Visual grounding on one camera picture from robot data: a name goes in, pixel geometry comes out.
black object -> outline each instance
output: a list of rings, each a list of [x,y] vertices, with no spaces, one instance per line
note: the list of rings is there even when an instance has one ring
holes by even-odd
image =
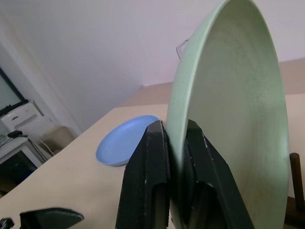
[[[7,77],[5,72],[0,68],[0,76],[4,79],[4,81],[8,84],[8,86],[11,88],[11,90],[17,95],[17,97],[24,101],[24,97],[22,94],[18,91],[18,89],[15,87],[15,85],[10,81],[10,79]]]
[[[161,121],[149,125],[124,172],[116,229],[168,226],[170,170]]]
[[[20,214],[20,229],[67,229],[84,220],[84,216],[66,208],[46,208]],[[14,226],[10,218],[0,221],[0,229]]]
[[[8,105],[0,110],[0,116],[6,115],[8,112],[14,110],[15,108],[27,104],[29,101],[27,99],[23,99],[21,102],[16,103],[14,105]]]
[[[13,132],[8,133],[8,137],[10,138],[16,138],[22,135],[22,131],[20,130],[14,130]]]
[[[254,229],[229,166],[192,120],[183,171],[183,219],[189,229]]]
[[[297,153],[291,153],[289,158],[295,198],[287,197],[285,224],[305,228],[305,202],[300,156]]]
[[[192,120],[183,167],[181,212],[188,229],[254,229],[229,166]],[[126,166],[116,229],[164,229],[169,188],[166,133],[156,121],[146,128]]]

green plate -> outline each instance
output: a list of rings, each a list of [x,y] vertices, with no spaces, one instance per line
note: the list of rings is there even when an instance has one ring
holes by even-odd
[[[285,94],[266,23],[250,0],[223,2],[188,41],[168,106],[171,212],[183,198],[183,143],[192,119],[228,163],[257,229],[283,228],[288,192]]]

beige table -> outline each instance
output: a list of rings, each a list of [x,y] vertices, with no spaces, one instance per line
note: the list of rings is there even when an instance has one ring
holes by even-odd
[[[123,107],[110,111],[1,198],[0,218],[12,217],[17,229],[23,211],[64,207],[85,216],[74,229],[114,229],[124,167],[99,163],[96,149],[112,129],[128,119],[150,114],[165,120],[171,86],[165,83],[146,87]]]

table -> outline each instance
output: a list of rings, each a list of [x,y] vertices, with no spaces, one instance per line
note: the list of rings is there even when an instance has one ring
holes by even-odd
[[[124,167],[109,167],[95,158],[100,141],[117,125],[140,115],[166,119],[167,105],[115,108],[59,154],[39,167],[0,199],[0,218],[39,208],[64,207],[84,215],[77,229],[113,229],[119,205]]]

white wall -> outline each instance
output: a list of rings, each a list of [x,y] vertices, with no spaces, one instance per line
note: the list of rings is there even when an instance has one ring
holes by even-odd
[[[83,131],[141,85],[172,81],[176,46],[221,1],[0,0],[0,11]],[[304,57],[305,1],[256,3],[279,59]]]
[[[300,155],[305,190],[305,94],[286,95],[287,116],[289,125],[289,152]],[[292,178],[290,176],[288,195],[294,197]]]
[[[55,125],[65,125],[75,134],[81,133],[73,115],[45,81],[39,68],[32,62],[31,55],[25,52],[17,36],[1,15],[0,66],[21,94],[27,99],[34,100],[40,111]]]

